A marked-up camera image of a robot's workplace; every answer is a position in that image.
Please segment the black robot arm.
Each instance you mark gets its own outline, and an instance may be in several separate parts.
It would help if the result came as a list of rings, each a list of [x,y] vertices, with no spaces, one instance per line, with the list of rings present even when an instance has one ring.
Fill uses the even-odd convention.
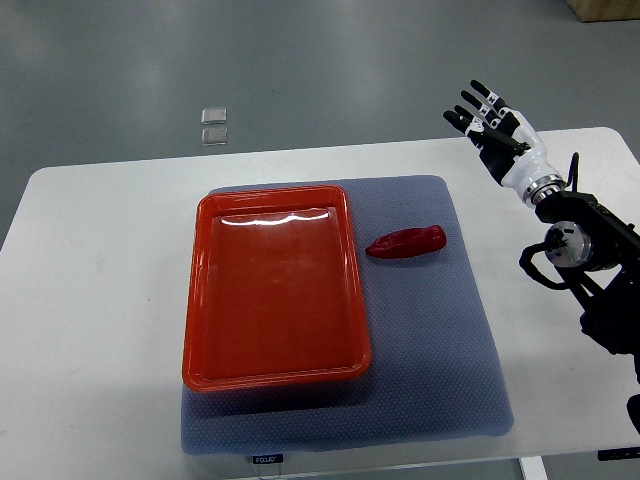
[[[534,195],[535,214],[550,226],[526,247],[519,265],[551,290],[568,290],[581,305],[581,331],[612,355],[639,367],[639,234],[597,198],[578,190],[579,155],[568,185],[549,183]]]

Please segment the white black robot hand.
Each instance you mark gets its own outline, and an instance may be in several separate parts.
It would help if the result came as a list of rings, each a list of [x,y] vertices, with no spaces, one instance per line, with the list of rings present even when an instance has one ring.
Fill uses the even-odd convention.
[[[547,161],[547,149],[526,117],[477,80],[463,90],[466,106],[456,105],[443,118],[470,140],[491,177],[514,190],[530,208],[566,187]]]

